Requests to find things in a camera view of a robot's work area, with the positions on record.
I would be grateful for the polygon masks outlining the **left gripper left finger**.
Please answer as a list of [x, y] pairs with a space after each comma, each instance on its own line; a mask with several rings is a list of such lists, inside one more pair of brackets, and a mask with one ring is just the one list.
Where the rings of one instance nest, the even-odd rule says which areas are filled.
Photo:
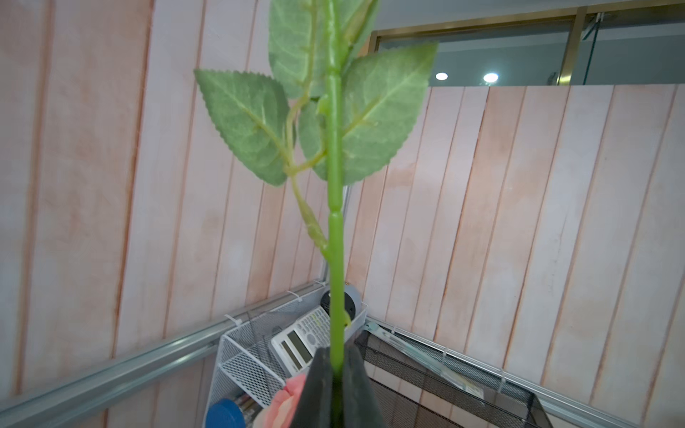
[[334, 372], [330, 349], [319, 348], [306, 376], [291, 428], [330, 428]]

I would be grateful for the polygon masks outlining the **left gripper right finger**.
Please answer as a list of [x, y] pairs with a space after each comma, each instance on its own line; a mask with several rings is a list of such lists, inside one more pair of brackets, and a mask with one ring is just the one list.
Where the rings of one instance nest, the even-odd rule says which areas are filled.
[[382, 428], [386, 426], [369, 380], [360, 351], [353, 343], [344, 351], [342, 369], [342, 421], [344, 427]]

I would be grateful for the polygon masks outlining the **pink rose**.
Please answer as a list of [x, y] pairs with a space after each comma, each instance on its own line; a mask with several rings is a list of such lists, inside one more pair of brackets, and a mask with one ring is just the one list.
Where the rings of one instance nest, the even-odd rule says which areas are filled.
[[288, 428], [292, 424], [296, 408], [303, 393], [306, 374], [298, 374], [287, 380], [271, 404], [253, 420], [252, 428]]
[[311, 170], [326, 182], [328, 227], [297, 203], [330, 272], [330, 352], [344, 371], [344, 189], [387, 166], [417, 123], [438, 51], [424, 42], [362, 55], [376, 1], [274, 1], [269, 74], [198, 69], [212, 124], [273, 187]]

